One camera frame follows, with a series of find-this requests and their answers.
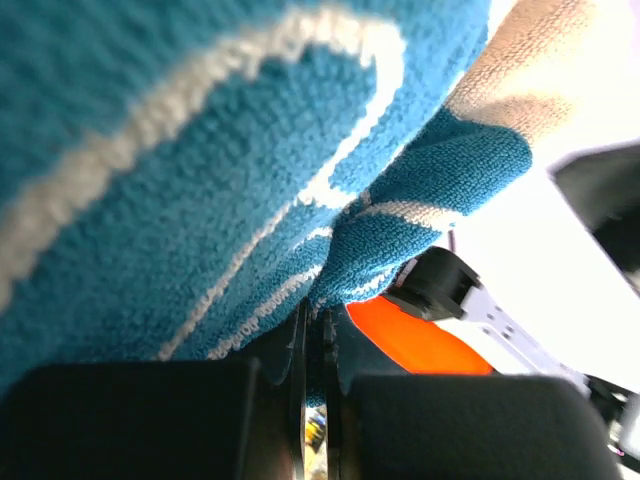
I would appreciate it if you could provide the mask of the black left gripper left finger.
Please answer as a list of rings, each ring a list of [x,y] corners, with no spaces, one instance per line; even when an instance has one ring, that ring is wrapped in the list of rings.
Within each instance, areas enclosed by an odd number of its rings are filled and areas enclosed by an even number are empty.
[[[1,404],[5,479],[300,479],[308,309],[223,360],[54,365]]]

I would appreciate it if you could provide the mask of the teal Doraemon towel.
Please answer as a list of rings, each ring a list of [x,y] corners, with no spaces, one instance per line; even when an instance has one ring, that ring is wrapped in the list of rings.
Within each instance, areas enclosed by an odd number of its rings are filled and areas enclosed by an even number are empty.
[[[626,1],[5,1],[1,388],[369,299],[618,127]]]

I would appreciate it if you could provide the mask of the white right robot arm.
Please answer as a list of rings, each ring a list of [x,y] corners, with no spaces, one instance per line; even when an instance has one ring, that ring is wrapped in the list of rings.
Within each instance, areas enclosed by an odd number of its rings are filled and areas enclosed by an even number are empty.
[[[560,331],[564,349],[610,360],[624,374],[595,375],[553,355],[494,300],[480,275],[454,253],[431,248],[403,271],[386,298],[433,322],[498,372],[564,379],[590,396],[613,429],[613,450],[639,465],[639,148],[619,146],[555,169],[568,207],[563,240],[528,248],[514,291],[525,308]]]

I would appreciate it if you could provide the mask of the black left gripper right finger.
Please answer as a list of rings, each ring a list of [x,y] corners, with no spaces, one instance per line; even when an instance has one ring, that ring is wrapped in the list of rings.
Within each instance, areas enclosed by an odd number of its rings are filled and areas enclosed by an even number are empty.
[[[381,369],[344,308],[323,319],[332,479],[616,479],[605,427],[569,382]]]

